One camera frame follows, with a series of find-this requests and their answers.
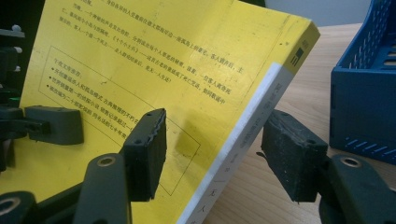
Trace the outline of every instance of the blue plastic basket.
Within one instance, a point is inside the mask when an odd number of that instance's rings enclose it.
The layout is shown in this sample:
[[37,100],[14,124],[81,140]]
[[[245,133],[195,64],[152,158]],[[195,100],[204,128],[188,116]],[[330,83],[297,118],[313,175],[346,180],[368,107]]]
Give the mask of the blue plastic basket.
[[332,70],[329,145],[396,164],[396,0],[373,0]]

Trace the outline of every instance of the book cover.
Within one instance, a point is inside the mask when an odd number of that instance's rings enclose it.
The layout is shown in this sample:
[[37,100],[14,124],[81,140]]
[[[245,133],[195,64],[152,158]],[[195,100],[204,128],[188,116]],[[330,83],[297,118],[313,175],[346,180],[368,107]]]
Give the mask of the book cover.
[[318,40],[312,21],[234,0],[46,1],[21,107],[81,111],[85,142],[16,140],[0,193],[42,201],[167,111],[168,150],[136,223],[200,223]]

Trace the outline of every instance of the blue crate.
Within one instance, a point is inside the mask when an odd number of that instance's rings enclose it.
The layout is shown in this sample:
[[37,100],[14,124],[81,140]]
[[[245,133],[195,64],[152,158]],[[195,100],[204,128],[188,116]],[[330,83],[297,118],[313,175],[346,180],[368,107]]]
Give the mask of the blue crate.
[[396,0],[373,0],[332,70],[329,145],[396,164]]

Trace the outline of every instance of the table surface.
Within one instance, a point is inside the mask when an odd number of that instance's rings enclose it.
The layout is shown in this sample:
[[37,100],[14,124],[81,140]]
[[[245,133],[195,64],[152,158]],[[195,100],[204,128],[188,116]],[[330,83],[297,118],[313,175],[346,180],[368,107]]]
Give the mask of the table surface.
[[[329,142],[331,71],[360,27],[320,27],[318,43],[276,107],[294,116],[325,142]],[[293,203],[265,159],[256,155],[261,151],[261,141],[259,133],[205,223],[320,223],[320,197],[315,203]],[[347,154],[329,148],[329,156],[338,153]],[[390,188],[396,189],[396,166],[365,160]]]

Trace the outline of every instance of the wooden table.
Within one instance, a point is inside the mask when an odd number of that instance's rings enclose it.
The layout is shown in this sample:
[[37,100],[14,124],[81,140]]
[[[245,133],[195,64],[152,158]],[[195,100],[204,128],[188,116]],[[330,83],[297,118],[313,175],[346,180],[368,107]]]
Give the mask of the wooden table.
[[[329,142],[331,71],[360,27],[320,27],[318,43],[276,107],[325,142]],[[293,203],[265,159],[256,155],[261,141],[260,133],[205,223],[320,223],[319,196],[316,203]],[[329,156],[337,153],[345,152],[329,148]],[[396,166],[365,160],[396,189]]]

